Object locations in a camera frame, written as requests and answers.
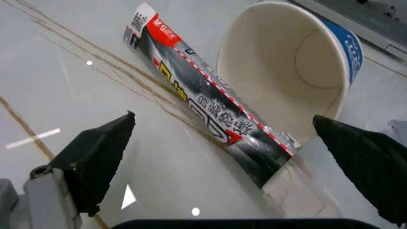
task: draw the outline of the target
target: qr code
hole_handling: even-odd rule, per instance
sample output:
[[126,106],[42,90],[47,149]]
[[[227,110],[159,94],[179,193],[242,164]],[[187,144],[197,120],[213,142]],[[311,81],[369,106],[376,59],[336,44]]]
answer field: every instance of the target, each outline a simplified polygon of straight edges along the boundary
[[143,17],[139,12],[136,13],[136,15],[133,18],[132,21],[132,26],[138,31],[142,31],[142,26],[145,24],[147,21],[147,17]]

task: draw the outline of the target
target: white paper cup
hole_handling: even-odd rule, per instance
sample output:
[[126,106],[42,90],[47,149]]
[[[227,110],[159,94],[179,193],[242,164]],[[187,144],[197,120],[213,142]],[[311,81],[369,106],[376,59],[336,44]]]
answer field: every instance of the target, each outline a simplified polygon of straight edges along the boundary
[[217,71],[276,131],[315,136],[315,114],[336,118],[362,63],[350,31],[289,3],[247,8],[221,44]]

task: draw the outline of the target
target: blue cup label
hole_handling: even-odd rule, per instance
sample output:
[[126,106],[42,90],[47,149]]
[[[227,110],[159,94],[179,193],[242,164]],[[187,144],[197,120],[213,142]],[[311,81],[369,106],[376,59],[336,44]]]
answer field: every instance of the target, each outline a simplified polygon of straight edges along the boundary
[[340,25],[332,23],[324,18],[319,17],[319,19],[334,33],[336,38],[342,45],[343,50],[345,51],[348,66],[349,66],[349,86],[352,85],[353,80],[357,72],[362,65],[362,49],[360,48],[360,43],[356,36],[343,28]]

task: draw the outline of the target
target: red label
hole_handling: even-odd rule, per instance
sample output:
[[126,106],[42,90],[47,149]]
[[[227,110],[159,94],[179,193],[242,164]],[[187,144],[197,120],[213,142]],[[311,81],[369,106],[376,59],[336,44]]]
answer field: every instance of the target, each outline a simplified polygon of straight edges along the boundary
[[181,38],[158,17],[158,14],[147,23],[147,29],[151,36],[162,45],[174,47],[177,42],[181,41]]

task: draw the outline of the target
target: screw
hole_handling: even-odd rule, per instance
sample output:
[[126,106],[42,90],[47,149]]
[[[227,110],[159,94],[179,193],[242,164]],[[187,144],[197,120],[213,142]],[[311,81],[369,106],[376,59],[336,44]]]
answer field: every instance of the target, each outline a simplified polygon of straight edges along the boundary
[[30,179],[33,180],[48,173],[52,173],[52,167],[50,165],[38,166],[31,170]]

